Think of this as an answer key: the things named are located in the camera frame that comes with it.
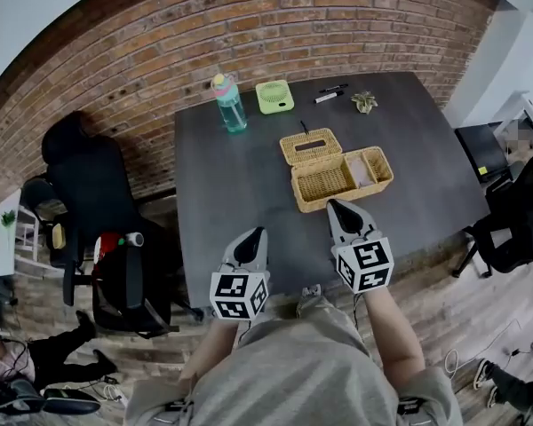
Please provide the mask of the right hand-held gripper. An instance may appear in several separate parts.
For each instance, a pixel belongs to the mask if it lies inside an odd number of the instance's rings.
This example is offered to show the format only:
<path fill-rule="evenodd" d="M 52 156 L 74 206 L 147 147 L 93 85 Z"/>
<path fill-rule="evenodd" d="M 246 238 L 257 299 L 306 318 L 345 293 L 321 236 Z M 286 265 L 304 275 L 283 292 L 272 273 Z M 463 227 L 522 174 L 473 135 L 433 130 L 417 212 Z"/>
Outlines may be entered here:
<path fill-rule="evenodd" d="M 335 271 L 354 294 L 386 287 L 391 279 L 394 258 L 389 240 L 369 212 L 350 201 L 330 199 L 326 204 L 331 254 Z"/>

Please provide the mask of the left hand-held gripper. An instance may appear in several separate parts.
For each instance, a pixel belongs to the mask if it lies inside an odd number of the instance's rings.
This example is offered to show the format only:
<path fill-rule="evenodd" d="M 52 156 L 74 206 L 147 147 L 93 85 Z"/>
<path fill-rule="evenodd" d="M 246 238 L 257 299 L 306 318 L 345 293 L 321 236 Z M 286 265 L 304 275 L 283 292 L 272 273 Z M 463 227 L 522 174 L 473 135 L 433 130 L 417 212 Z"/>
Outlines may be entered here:
<path fill-rule="evenodd" d="M 269 297 L 268 271 L 236 268 L 251 264 L 267 266 L 268 236 L 264 227 L 254 227 L 231 241 L 223 264 L 211 274 L 210 301 L 215 316 L 223 320 L 255 320 Z"/>

